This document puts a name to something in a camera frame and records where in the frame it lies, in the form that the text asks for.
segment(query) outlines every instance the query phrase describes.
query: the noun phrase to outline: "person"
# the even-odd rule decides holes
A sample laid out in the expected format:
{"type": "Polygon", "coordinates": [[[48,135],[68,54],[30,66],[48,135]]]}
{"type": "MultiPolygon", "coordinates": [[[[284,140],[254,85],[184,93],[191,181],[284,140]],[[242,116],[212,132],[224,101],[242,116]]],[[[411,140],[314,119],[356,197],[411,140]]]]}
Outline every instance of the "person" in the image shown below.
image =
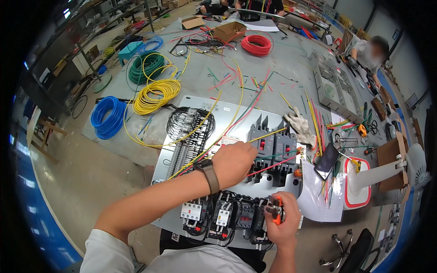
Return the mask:
{"type": "Polygon", "coordinates": [[[204,0],[196,8],[196,14],[211,18],[212,15],[223,15],[232,6],[234,0],[204,0]]]}
{"type": "Polygon", "coordinates": [[[372,79],[378,88],[381,88],[381,82],[377,73],[381,63],[388,58],[389,46],[387,40],[380,36],[374,36],[369,41],[361,40],[354,37],[345,50],[347,65],[351,68],[362,65],[372,72],[372,79]]]}
{"type": "MultiPolygon", "coordinates": [[[[237,142],[221,147],[212,158],[219,188],[226,189],[243,181],[256,155],[257,149],[250,143],[237,142]]],[[[85,242],[87,250],[80,273],[134,272],[127,245],[128,234],[151,223],[187,200],[209,195],[211,189],[205,174],[200,170],[194,170],[151,185],[109,205],[100,214],[85,242]]],[[[272,215],[265,213],[267,236],[277,246],[277,253],[270,272],[294,273],[296,272],[295,248],[297,244],[295,234],[301,214],[293,194],[280,191],[272,196],[281,197],[285,219],[280,225],[276,225],[272,215]]],[[[166,249],[143,272],[188,273],[200,270],[209,273],[257,272],[229,249],[213,244],[195,246],[190,249],[166,249]]]]}
{"type": "MultiPolygon", "coordinates": [[[[241,9],[243,7],[247,10],[262,11],[270,14],[277,14],[279,16],[285,15],[284,5],[281,0],[239,0],[235,2],[236,9],[241,9]]],[[[254,14],[251,14],[250,20],[253,21],[253,18],[254,14]]]]}

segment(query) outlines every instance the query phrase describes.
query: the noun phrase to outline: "brown watch strap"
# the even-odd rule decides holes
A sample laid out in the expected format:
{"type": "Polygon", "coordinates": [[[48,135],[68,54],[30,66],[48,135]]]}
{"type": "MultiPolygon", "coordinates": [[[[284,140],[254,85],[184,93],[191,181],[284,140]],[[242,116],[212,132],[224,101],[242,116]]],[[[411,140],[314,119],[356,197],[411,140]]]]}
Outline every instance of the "brown watch strap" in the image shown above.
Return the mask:
{"type": "Polygon", "coordinates": [[[215,171],[212,165],[206,166],[203,168],[203,173],[206,176],[206,180],[208,181],[209,189],[211,194],[215,194],[220,190],[219,180],[215,175],[215,171]]]}

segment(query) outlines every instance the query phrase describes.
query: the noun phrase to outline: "wristwatch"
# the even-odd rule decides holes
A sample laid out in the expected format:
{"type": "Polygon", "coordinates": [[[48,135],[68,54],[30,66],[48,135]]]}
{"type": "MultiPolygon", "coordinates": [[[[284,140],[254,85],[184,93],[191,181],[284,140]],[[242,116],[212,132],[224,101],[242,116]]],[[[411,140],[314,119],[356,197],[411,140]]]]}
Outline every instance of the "wristwatch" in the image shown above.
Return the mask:
{"type": "Polygon", "coordinates": [[[208,181],[209,189],[211,194],[219,192],[220,185],[217,176],[215,175],[214,167],[212,165],[212,160],[206,159],[193,164],[194,169],[200,170],[205,174],[206,180],[208,181]]]}

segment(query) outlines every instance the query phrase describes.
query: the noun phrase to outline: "smartphone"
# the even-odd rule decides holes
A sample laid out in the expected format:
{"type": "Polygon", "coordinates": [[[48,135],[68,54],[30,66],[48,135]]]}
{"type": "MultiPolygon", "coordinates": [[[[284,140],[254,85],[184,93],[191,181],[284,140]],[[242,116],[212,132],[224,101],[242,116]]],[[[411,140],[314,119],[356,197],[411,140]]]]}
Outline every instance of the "smartphone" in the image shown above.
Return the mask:
{"type": "Polygon", "coordinates": [[[326,180],[334,168],[335,162],[338,159],[338,151],[335,149],[334,145],[328,144],[322,157],[317,162],[314,170],[320,175],[323,180],[326,180]]]}

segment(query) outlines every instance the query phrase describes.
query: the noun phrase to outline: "office chair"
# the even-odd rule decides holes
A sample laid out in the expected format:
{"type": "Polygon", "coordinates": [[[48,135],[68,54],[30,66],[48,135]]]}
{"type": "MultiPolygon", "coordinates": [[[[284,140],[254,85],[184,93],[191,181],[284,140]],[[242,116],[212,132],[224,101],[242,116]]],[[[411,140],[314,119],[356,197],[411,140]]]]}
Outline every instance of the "office chair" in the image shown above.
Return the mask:
{"type": "Polygon", "coordinates": [[[373,238],[373,235],[370,233],[370,231],[365,228],[361,232],[360,236],[358,237],[358,240],[355,244],[353,244],[350,247],[350,252],[348,252],[348,248],[352,242],[353,234],[352,229],[348,229],[347,233],[350,235],[350,241],[347,244],[346,248],[343,248],[343,243],[340,239],[338,239],[337,234],[332,235],[332,239],[338,243],[338,246],[340,247],[340,255],[335,258],[332,261],[326,262],[325,260],[321,259],[319,261],[319,264],[322,266],[329,266],[332,265],[335,261],[339,260],[336,267],[330,267],[329,271],[333,272],[336,269],[340,267],[341,261],[344,257],[347,256],[346,260],[344,261],[343,265],[340,268],[339,273],[368,273],[370,272],[370,269],[375,265],[375,263],[378,260],[379,253],[381,251],[380,248],[375,248],[373,250],[372,246],[375,241],[373,238]],[[372,261],[372,263],[369,265],[368,268],[365,270],[362,270],[361,267],[363,266],[364,262],[366,261],[367,257],[370,256],[372,253],[377,252],[375,259],[372,261]]]}

